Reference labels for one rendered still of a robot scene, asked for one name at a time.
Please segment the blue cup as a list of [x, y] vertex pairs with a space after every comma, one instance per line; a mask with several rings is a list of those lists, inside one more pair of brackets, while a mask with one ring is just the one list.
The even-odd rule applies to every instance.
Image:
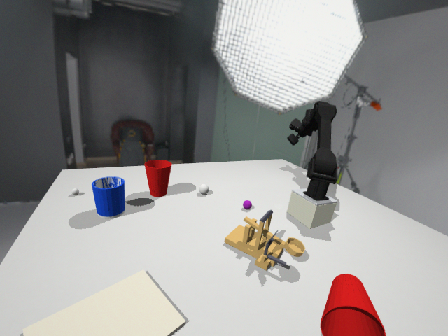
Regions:
[[101, 218], [117, 218], [125, 212], [125, 182], [122, 178], [103, 177], [92, 182], [92, 191]]

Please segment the red plastic cup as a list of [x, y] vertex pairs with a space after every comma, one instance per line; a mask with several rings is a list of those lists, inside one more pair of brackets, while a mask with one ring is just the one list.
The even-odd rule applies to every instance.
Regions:
[[361, 280], [351, 274], [334, 278], [320, 328], [323, 336], [386, 336]]
[[166, 195], [172, 163], [166, 160], [149, 160], [144, 164], [150, 194], [154, 197]]

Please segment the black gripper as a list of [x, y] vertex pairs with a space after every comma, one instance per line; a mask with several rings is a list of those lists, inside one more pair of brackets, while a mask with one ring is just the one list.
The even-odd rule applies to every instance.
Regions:
[[306, 135], [302, 132], [302, 130], [301, 130], [301, 128], [302, 128], [302, 126], [300, 127], [300, 129], [298, 130], [298, 135], [297, 136], [295, 136], [294, 134], [291, 134], [289, 137], [288, 137], [288, 140], [290, 141], [290, 143], [291, 143], [291, 145], [292, 146], [294, 146], [297, 142], [299, 142], [299, 138], [300, 137], [305, 137]]

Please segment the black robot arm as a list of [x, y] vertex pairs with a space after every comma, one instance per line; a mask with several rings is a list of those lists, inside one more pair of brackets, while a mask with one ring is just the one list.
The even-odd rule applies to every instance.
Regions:
[[336, 184], [337, 182], [337, 159], [330, 149], [331, 126], [336, 113], [335, 105], [326, 101], [318, 101], [314, 104], [313, 109], [306, 110], [306, 116], [302, 123], [296, 118], [289, 125], [289, 128], [296, 132], [302, 126], [302, 132], [308, 136], [318, 130], [317, 151], [309, 161], [307, 168], [307, 178], [311, 180], [307, 191], [303, 192], [316, 201], [328, 200], [329, 197], [326, 197], [328, 187], [330, 183]]

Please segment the dark purple ball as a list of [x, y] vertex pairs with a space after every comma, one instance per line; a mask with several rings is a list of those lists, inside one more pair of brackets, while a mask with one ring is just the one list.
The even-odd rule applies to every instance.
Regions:
[[245, 209], [250, 209], [250, 208], [252, 207], [252, 203], [251, 203], [250, 201], [246, 200], [246, 201], [243, 203], [243, 207], [244, 207]]

